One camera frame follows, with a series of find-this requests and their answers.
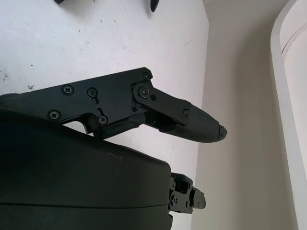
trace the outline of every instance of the black metal bracket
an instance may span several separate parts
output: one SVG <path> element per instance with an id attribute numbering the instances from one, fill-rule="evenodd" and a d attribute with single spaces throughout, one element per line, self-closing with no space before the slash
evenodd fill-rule
<path id="1" fill-rule="evenodd" d="M 192 213 L 193 208 L 205 207 L 204 194 L 193 186 L 193 181 L 185 175 L 172 173 L 168 209 L 179 213 Z"/>
<path id="2" fill-rule="evenodd" d="M 146 124 L 181 138 L 215 142 L 226 129 L 206 112 L 155 89 L 147 68 L 0 97 L 0 107 L 65 124 L 80 121 L 86 133 L 109 138 Z"/>

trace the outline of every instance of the screw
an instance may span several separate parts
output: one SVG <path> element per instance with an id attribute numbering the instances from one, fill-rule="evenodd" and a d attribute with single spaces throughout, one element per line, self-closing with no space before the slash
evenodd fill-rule
<path id="1" fill-rule="evenodd" d="M 71 85 L 64 85 L 62 87 L 62 92 L 63 92 L 63 94 L 70 96 L 70 95 L 73 94 L 74 90 L 73 90 L 73 87 Z"/>
<path id="2" fill-rule="evenodd" d="M 149 73 L 144 73 L 144 74 L 143 74 L 143 78 L 144 78 L 145 80 L 147 80 L 147 81 L 151 79 Z"/>
<path id="3" fill-rule="evenodd" d="M 183 115 L 184 115 L 184 116 L 188 116 L 188 115 L 189 115 L 189 110 L 188 110 L 188 109 L 185 109 L 185 110 L 183 111 Z"/>
<path id="4" fill-rule="evenodd" d="M 87 95 L 89 95 L 90 97 L 97 97 L 98 91 L 95 88 L 89 88 L 87 90 Z"/>
<path id="5" fill-rule="evenodd" d="M 57 110 L 51 110 L 48 113 L 48 119 L 52 121 L 58 121 L 61 119 L 61 113 Z"/>
<path id="6" fill-rule="evenodd" d="M 139 93 L 142 98 L 147 98 L 149 95 L 149 89 L 141 87 Z"/>
<path id="7" fill-rule="evenodd" d="M 101 124 L 101 125 L 105 125 L 107 123 L 107 117 L 106 116 L 100 116 L 98 117 L 98 122 Z"/>
<path id="8" fill-rule="evenodd" d="M 175 195 L 172 195 L 172 197 L 171 197 L 171 205 L 173 206 L 175 204 L 176 204 L 176 197 L 175 197 Z"/>

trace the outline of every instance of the white wall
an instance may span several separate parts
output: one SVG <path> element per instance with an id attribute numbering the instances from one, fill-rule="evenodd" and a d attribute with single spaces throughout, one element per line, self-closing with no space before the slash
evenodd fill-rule
<path id="1" fill-rule="evenodd" d="M 293 208 L 300 230 L 307 229 L 307 180 L 302 156 L 306 140 L 301 139 L 304 121 L 300 118 L 304 116 L 301 107 L 304 108 L 302 99 L 305 97 L 301 92 L 306 77 L 303 76 L 303 63 L 300 64 L 305 51 L 301 48 L 298 50 L 295 43 L 300 40 L 299 35 L 304 31 L 306 22 L 307 1 L 291 0 L 276 19 L 271 35 L 272 80 L 276 89 L 281 150 L 283 161 L 289 169 L 291 184 L 288 189 L 293 194 Z"/>
<path id="2" fill-rule="evenodd" d="M 284 67 L 287 75 L 293 116 L 304 162 L 305 173 L 307 172 L 307 0 L 300 4 L 296 3 L 290 13 L 300 15 L 300 23 L 295 23 L 284 28 L 295 28 L 293 39 L 288 42 L 287 49 L 283 52 Z"/>
<path id="3" fill-rule="evenodd" d="M 270 34 L 286 0 L 204 0 L 209 40 L 203 109 L 228 130 L 200 144 L 194 230 L 296 229 L 270 79 Z"/>

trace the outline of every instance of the robotic arm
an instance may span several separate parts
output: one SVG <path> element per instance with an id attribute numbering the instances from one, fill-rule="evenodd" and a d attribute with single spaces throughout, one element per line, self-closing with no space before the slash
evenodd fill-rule
<path id="1" fill-rule="evenodd" d="M 197 142 L 227 131 L 151 83 L 146 68 L 0 97 L 0 229 L 170 230 L 205 208 L 169 165 L 103 139 L 145 124 Z M 62 124 L 81 122 L 94 137 Z"/>

